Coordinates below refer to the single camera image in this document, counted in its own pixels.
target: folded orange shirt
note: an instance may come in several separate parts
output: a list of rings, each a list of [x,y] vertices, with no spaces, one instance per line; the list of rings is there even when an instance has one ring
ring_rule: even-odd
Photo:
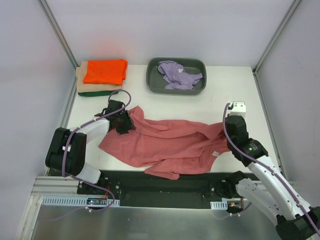
[[[126,79],[127,66],[128,62],[124,59],[88,61],[83,83],[122,85]]]

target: crumpled garment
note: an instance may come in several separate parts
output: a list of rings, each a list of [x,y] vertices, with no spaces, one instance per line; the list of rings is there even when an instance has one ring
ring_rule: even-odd
[[[158,71],[165,74],[163,79],[169,83],[165,89],[194,90],[193,85],[203,78],[202,73],[186,73],[184,66],[175,61],[160,61],[158,64]]]
[[[122,135],[111,130],[99,148],[130,166],[151,166],[146,174],[177,180],[180,174],[207,173],[219,155],[230,151],[222,122],[148,120],[139,106],[129,114],[135,129]]]

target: white label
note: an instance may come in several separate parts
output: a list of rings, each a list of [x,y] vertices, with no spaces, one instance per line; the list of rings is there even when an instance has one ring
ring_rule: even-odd
[[[218,157],[218,156],[220,155],[220,153],[217,152],[217,151],[214,151],[214,152],[212,153],[212,155],[215,156],[215,157]]]

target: white table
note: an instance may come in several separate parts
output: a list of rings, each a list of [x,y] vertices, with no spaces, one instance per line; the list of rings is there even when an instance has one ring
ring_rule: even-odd
[[[267,122],[258,95],[256,83],[250,67],[206,66],[206,88],[196,96],[162,95],[149,90],[146,85],[146,65],[129,65],[123,89],[127,90],[132,101],[128,110],[140,106],[146,119],[183,119],[213,124],[221,122],[228,101],[244,101],[245,121],[249,136],[257,139],[267,149],[278,167]],[[124,103],[126,93],[112,97]],[[107,107],[108,97],[81,97],[77,95],[72,107],[68,127],[79,126]],[[143,171],[147,167],[129,166],[98,148],[104,135],[97,137],[86,146],[86,162],[101,170]],[[250,171],[234,158],[231,152],[221,154],[213,163],[211,172]]]

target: red cloth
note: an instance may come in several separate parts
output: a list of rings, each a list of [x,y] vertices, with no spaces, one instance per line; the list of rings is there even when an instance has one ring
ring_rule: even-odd
[[[179,174],[211,170],[218,154],[229,151],[222,123],[207,125],[187,120],[148,120],[137,106],[129,111],[135,130],[110,131],[99,148],[133,167],[150,166],[146,174],[177,180]]]

